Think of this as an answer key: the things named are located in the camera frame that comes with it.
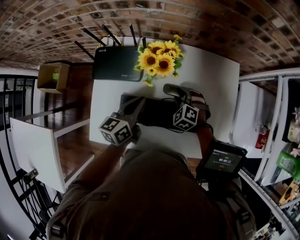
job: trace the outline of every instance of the sunflower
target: sunflower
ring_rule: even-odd
[[[176,52],[176,58],[179,56],[179,54],[181,54],[181,49],[176,45],[176,43],[169,41],[169,42],[165,42],[165,53],[168,53],[169,51],[175,51]]]
[[[156,55],[153,54],[150,51],[150,49],[146,49],[143,53],[141,53],[138,61],[139,61],[139,66],[141,66],[141,69],[155,67],[158,64]]]
[[[175,34],[173,37],[174,37],[175,39],[180,39],[180,40],[182,40],[182,37],[179,36],[178,34]]]
[[[157,74],[160,74],[162,76],[167,76],[175,70],[174,59],[169,54],[164,53],[163,55],[158,55],[157,60],[158,60],[158,66],[156,67]]]
[[[159,49],[156,51],[156,55],[163,55],[165,49]]]
[[[170,50],[170,51],[168,52],[168,54],[169,54],[171,57],[173,57],[173,58],[177,58],[177,57],[178,57],[177,53],[176,53],[174,50]]]
[[[149,68],[147,69],[147,73],[148,73],[148,75],[150,75],[150,76],[154,76],[156,73],[158,73],[158,71],[157,71],[154,67],[149,67]]]
[[[165,44],[162,41],[155,41],[148,44],[149,49],[154,54],[157,54],[157,51],[165,48]]]

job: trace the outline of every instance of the brick ceiling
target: brick ceiling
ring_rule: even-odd
[[[90,61],[105,24],[120,36],[172,39],[240,63],[242,75],[300,65],[299,0],[0,0],[0,65]]]

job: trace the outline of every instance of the wifi router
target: wifi router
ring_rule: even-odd
[[[119,80],[119,81],[132,81],[139,82],[143,77],[143,71],[138,72],[133,68],[138,64],[138,46],[135,39],[132,24],[129,24],[132,37],[134,40],[134,46],[121,46],[119,40],[108,30],[103,24],[103,29],[114,40],[114,46],[107,47],[100,39],[95,35],[83,29],[84,32],[89,34],[92,38],[97,40],[103,45],[96,50],[95,57],[93,57],[87,50],[84,49],[78,42],[75,42],[86,54],[88,54],[93,60],[93,73],[92,76],[95,80]],[[142,40],[144,48],[146,47],[146,39]]]

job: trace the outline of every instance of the white table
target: white table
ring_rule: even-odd
[[[64,178],[59,155],[57,138],[77,128],[89,124],[81,120],[61,128],[51,129],[26,122],[62,111],[63,107],[26,115],[17,119],[10,118],[11,134],[19,166],[26,172],[36,169],[37,179],[53,189],[65,193],[70,183],[94,159],[94,154],[86,155],[86,161]]]
[[[123,38],[124,45],[134,45],[131,37]],[[121,94],[133,94],[147,98],[169,98],[163,92],[166,83],[191,87],[203,93],[210,106],[211,118],[208,122],[214,128],[215,137],[228,142],[236,105],[240,65],[230,59],[205,50],[180,45],[185,55],[179,77],[165,77],[148,87],[143,81],[125,82],[95,80],[90,112],[90,140],[106,143],[98,127],[120,106]],[[178,134],[161,127],[140,126],[142,135],[137,145],[130,148],[146,149],[149,144],[161,145],[182,153],[187,158],[202,158],[199,140],[194,133]]]

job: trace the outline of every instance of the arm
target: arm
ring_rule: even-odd
[[[106,150],[95,158],[79,175],[78,181],[90,191],[95,190],[110,175],[126,149],[127,144],[121,146],[109,145]]]
[[[198,123],[206,123],[206,116],[204,110],[199,111]],[[212,134],[211,129],[209,127],[200,127],[197,130],[197,136],[201,146],[202,158],[204,158],[208,152],[210,142],[213,139],[214,135]]]

